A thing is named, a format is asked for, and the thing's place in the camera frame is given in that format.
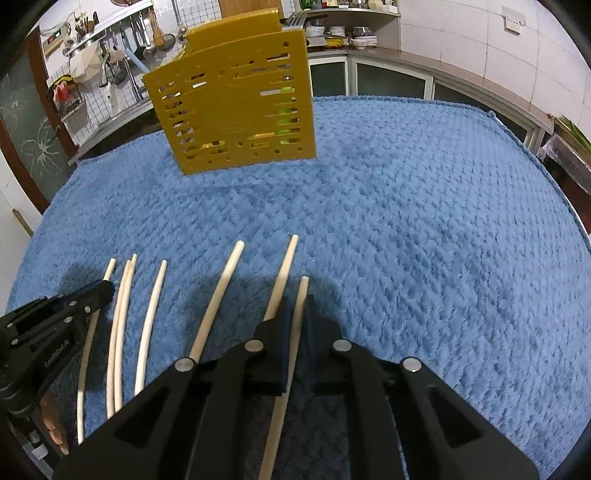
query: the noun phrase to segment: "blue fabric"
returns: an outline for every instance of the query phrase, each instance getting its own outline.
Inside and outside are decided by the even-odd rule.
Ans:
[[[590,244],[564,196],[507,129],[474,108],[334,98],[318,100],[314,116],[317,160],[185,177],[160,132],[84,162],[44,215],[9,308],[102,278],[110,257],[118,284],[137,252],[124,350],[129,401],[160,261],[169,267],[147,381],[188,354],[238,239],[246,249],[204,359],[249,338],[297,233],[291,301],[309,275],[321,311],[347,338],[380,358],[423,359],[547,477],[591,413]],[[90,356],[87,432],[105,421],[112,310]],[[312,399],[303,368],[278,471],[284,479],[346,478],[343,405]],[[79,360],[57,381],[69,427],[78,371]],[[261,402],[247,478],[255,477],[268,415]]]

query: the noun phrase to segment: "frosted glass door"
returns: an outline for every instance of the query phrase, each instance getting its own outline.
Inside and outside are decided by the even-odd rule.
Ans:
[[[74,167],[39,100],[26,53],[0,82],[0,117],[21,162],[50,202]]]

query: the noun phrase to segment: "bowl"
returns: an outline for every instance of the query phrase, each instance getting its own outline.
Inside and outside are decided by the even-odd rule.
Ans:
[[[369,27],[353,27],[353,38],[373,36],[374,31]]]
[[[324,34],[325,27],[313,27],[308,25],[306,27],[306,37],[321,37]]]

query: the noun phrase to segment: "dish rack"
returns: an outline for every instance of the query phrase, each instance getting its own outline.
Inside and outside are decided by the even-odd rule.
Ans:
[[[184,174],[314,158],[304,31],[276,8],[201,25],[184,53],[144,75]]]

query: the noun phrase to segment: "metal screw head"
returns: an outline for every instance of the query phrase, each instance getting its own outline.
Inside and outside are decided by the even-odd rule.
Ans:
[[[193,369],[195,362],[190,358],[179,358],[175,363],[174,367],[178,372],[188,372]]]
[[[337,352],[348,352],[349,350],[351,350],[351,346],[351,342],[344,338],[339,338],[338,340],[335,340],[333,343],[333,348]]]
[[[409,372],[418,372],[423,364],[418,358],[409,357],[404,359],[402,366]]]
[[[260,352],[264,346],[265,344],[256,338],[253,338],[244,344],[244,348],[247,352]]]

